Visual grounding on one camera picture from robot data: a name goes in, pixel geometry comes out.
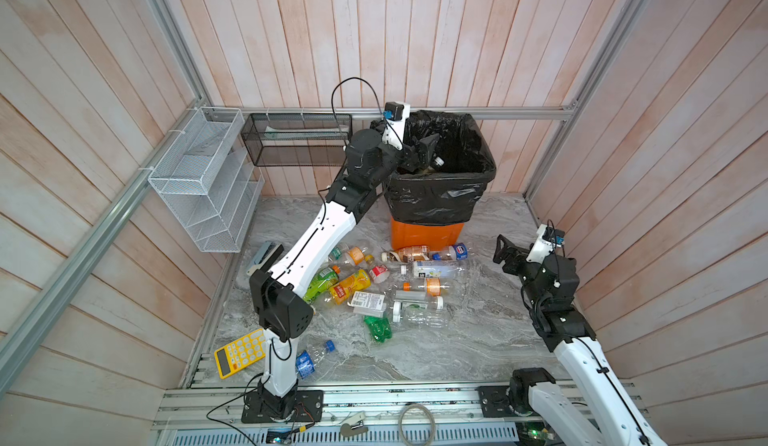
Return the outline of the white label bottle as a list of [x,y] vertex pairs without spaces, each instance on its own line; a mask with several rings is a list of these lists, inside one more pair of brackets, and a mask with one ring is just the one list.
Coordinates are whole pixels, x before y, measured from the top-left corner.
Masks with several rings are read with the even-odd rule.
[[355,314],[381,318],[387,310],[386,296],[379,293],[355,291],[347,305]]

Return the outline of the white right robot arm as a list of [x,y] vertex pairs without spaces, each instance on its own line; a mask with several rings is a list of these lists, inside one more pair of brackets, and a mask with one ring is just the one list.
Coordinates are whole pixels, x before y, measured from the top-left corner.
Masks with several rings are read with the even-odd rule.
[[604,355],[595,331],[574,304],[577,262],[564,253],[562,230],[543,224],[530,248],[496,239],[493,261],[521,282],[535,332],[580,390],[583,414],[544,368],[515,371],[509,407],[537,415],[566,445],[661,445],[663,439],[632,401]]

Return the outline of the crushed green bottle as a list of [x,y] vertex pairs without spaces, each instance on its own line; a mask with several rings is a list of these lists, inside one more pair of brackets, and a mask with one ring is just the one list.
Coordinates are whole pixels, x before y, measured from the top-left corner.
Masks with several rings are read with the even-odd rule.
[[384,343],[392,338],[390,322],[386,317],[365,316],[364,323],[374,341]]

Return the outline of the yellow orange juice bottle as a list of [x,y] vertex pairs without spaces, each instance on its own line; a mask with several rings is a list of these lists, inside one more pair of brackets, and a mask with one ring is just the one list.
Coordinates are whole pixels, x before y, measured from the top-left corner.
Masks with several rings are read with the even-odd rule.
[[359,269],[329,289],[330,299],[336,304],[342,304],[349,300],[356,291],[367,289],[371,284],[372,280],[368,272]]

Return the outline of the orange label clear bottle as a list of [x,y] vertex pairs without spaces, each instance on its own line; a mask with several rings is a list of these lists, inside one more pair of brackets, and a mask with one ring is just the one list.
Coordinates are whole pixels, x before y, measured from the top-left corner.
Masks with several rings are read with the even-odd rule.
[[402,284],[407,292],[424,292],[430,296],[443,296],[453,289],[453,283],[440,277],[419,277]]

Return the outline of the white cap clear bottle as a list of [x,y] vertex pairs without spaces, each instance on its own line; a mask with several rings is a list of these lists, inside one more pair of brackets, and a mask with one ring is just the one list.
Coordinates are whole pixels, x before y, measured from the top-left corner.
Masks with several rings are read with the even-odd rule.
[[425,299],[397,299],[393,303],[392,321],[395,324],[415,324],[442,327],[450,318],[442,297]]

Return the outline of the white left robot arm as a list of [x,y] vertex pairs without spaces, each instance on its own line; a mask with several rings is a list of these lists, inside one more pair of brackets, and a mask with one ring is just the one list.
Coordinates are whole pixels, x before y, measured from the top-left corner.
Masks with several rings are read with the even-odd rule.
[[254,310],[267,350],[265,371],[244,396],[245,423],[294,417],[299,384],[294,342],[313,316],[313,308],[303,299],[311,279],[376,202],[379,186],[398,169],[414,172],[430,166],[438,141],[439,135],[434,133],[409,145],[392,127],[354,133],[318,216],[282,258],[273,254],[250,276]]

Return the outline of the blue label clear bottle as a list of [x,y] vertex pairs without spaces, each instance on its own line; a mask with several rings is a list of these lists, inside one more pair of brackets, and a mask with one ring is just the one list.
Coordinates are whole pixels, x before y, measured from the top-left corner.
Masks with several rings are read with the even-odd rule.
[[301,379],[311,376],[322,361],[336,350],[332,340],[310,344],[296,358],[296,370]]

